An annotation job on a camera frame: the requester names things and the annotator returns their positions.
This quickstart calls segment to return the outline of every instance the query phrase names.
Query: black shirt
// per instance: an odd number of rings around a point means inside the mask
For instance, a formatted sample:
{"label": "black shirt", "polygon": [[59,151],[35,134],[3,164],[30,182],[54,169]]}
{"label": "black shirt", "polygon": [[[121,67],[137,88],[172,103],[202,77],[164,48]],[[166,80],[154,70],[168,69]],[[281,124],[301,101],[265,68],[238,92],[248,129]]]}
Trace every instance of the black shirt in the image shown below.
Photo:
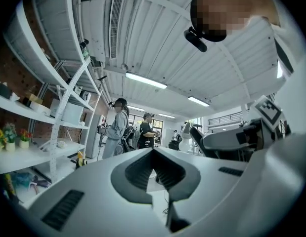
{"label": "black shirt", "polygon": [[152,148],[154,146],[154,137],[147,138],[144,136],[147,132],[153,132],[153,129],[147,122],[141,124],[139,132],[141,133],[141,136],[138,139],[139,148]]}

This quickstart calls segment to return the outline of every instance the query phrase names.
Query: brick wall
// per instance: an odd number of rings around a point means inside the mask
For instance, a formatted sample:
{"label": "brick wall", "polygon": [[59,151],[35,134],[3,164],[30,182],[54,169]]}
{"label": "brick wall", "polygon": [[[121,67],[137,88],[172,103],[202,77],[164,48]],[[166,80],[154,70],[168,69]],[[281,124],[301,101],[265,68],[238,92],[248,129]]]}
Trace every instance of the brick wall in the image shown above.
{"label": "brick wall", "polygon": [[[37,23],[34,10],[31,4],[31,0],[24,0],[24,9],[26,13],[27,20],[31,27],[31,30],[41,48],[45,50],[45,53],[51,58],[51,65],[54,66],[56,64],[56,59],[53,57],[50,52],[41,32],[39,29],[39,25]],[[30,73],[23,65],[19,62],[19,60],[13,55],[12,51],[6,45],[5,41],[1,37],[0,39],[0,81],[7,82],[8,87],[15,92],[21,99],[24,96],[24,93],[27,90],[33,92],[33,94],[38,94],[38,91],[41,87],[41,83]],[[59,74],[66,79],[64,73],[59,70]],[[57,98],[52,92],[48,91],[43,98],[43,105],[50,107],[53,98]],[[86,117],[86,112],[88,109],[84,109],[84,114],[81,117],[81,121],[83,121]],[[98,106],[96,107],[96,113],[102,114],[105,117],[107,116],[108,109],[105,106],[105,103],[102,99],[99,100]],[[17,131],[24,128],[27,129],[29,125],[29,118],[19,116],[17,114],[13,114],[6,110],[0,108],[0,127],[3,127],[5,123],[11,122],[16,126]],[[36,121],[34,137],[36,138],[50,138],[52,125],[40,121]],[[81,132],[80,129],[76,128],[68,128],[68,127],[60,127],[58,137],[59,138],[68,138],[67,130],[70,133],[73,141],[78,142],[79,134]]]}

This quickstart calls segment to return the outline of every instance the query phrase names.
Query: ceiling light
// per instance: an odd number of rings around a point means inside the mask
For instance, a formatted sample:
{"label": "ceiling light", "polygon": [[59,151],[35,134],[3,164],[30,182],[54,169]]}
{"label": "ceiling light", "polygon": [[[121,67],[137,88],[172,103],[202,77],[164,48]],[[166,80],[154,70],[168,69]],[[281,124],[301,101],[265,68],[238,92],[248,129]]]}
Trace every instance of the ceiling light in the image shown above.
{"label": "ceiling light", "polygon": [[199,99],[196,99],[196,98],[194,98],[194,97],[188,97],[188,99],[189,99],[190,101],[195,102],[195,103],[197,103],[197,104],[199,104],[199,105],[202,105],[202,106],[204,106],[204,107],[209,106],[207,103],[202,102],[202,101],[200,101]]}
{"label": "ceiling light", "polygon": [[282,68],[280,62],[278,61],[277,78],[281,77],[282,77]]}
{"label": "ceiling light", "polygon": [[133,107],[133,106],[130,106],[130,105],[128,105],[128,107],[130,109],[133,109],[133,110],[136,110],[136,111],[140,111],[140,112],[144,112],[145,111],[144,109],[141,109],[141,108],[138,108],[138,107]]}
{"label": "ceiling light", "polygon": [[158,114],[158,116],[162,116],[162,117],[166,117],[166,118],[174,119],[174,116],[169,116],[169,115],[162,114],[162,113],[159,113],[159,114]]}
{"label": "ceiling light", "polygon": [[157,82],[157,81],[153,81],[151,79],[141,77],[141,76],[138,76],[138,75],[130,73],[130,72],[126,72],[125,76],[127,78],[130,78],[130,79],[133,79],[133,80],[136,80],[136,81],[140,81],[140,82],[143,82],[143,83],[146,83],[146,84],[150,84],[150,85],[153,85],[155,87],[159,87],[161,89],[166,89],[167,88],[166,84],[163,84],[163,83],[160,83],[160,82]]}

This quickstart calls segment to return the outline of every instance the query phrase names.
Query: gray jacket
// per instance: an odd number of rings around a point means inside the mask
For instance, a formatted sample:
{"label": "gray jacket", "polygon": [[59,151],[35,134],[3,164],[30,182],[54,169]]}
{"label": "gray jacket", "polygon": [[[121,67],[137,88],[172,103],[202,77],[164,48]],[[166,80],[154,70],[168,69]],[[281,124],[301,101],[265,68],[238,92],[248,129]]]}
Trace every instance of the gray jacket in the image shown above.
{"label": "gray jacket", "polygon": [[107,128],[105,135],[108,138],[113,140],[120,140],[123,136],[123,133],[128,125],[127,114],[124,111],[121,111],[115,115],[114,122],[110,128]]}

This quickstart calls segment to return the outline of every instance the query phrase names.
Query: corrugated metal ceiling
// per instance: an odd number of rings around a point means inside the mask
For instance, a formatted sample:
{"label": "corrugated metal ceiling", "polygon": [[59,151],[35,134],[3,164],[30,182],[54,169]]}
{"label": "corrugated metal ceiling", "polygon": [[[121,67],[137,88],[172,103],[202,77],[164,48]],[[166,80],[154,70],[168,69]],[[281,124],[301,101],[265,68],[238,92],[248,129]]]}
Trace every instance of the corrugated metal ceiling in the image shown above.
{"label": "corrugated metal ceiling", "polygon": [[[145,0],[132,25],[130,18],[139,0],[125,0],[117,59],[110,60],[106,50],[106,69],[120,69],[126,63],[129,71],[166,83],[168,89],[157,90],[123,74],[107,73],[112,96],[123,96],[174,116],[195,118],[251,102],[261,94],[276,92],[283,84],[283,79],[276,78],[277,53],[273,31],[266,21],[254,18],[246,29],[221,43],[207,41],[208,51],[201,53],[183,36],[191,25],[187,17],[191,0],[166,1],[171,3],[165,7],[160,5],[164,0]],[[111,6],[110,0],[105,4]],[[87,20],[84,24],[92,22],[94,16],[83,16]],[[210,100],[211,107],[190,102],[187,97],[191,95]]]}

